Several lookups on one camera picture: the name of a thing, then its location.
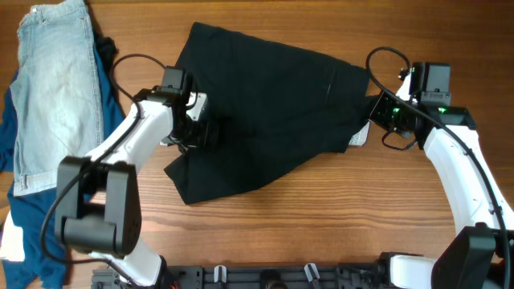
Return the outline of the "black shorts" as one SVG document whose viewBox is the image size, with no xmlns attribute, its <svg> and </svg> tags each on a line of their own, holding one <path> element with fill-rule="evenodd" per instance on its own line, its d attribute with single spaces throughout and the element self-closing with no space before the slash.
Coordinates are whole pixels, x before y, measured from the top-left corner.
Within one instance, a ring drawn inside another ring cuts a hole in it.
<svg viewBox="0 0 514 289">
<path fill-rule="evenodd" d="M 321 153 L 343 153 L 369 115 L 365 69 L 196 22 L 177 61 L 208 98 L 215 144 L 165 172 L 187 205 L 259 189 Z"/>
</svg>

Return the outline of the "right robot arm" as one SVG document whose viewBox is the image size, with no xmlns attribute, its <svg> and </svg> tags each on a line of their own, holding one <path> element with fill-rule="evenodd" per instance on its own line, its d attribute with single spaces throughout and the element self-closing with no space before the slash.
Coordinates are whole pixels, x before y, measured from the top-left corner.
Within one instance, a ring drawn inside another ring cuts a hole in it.
<svg viewBox="0 0 514 289">
<path fill-rule="evenodd" d="M 451 106 L 450 74 L 444 63 L 408 64 L 400 90 L 382 88 L 369 115 L 388 134 L 414 137 L 443 185 L 456 233 L 437 259 L 387 257 L 385 280 L 398 288 L 511 288 L 513 210 L 483 157 L 471 113 Z"/>
</svg>

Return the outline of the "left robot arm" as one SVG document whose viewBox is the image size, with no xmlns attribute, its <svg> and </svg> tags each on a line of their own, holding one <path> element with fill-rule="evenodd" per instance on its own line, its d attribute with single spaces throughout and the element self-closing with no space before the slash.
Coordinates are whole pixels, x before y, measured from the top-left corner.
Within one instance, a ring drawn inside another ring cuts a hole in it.
<svg viewBox="0 0 514 289">
<path fill-rule="evenodd" d="M 120 285 L 176 288 L 166 261 L 142 240 L 137 174 L 165 138 L 194 148 L 208 142 L 208 97 L 172 88 L 143 89 L 129 114 L 98 147 L 65 157 L 58 168 L 55 236 L 107 263 Z"/>
</svg>

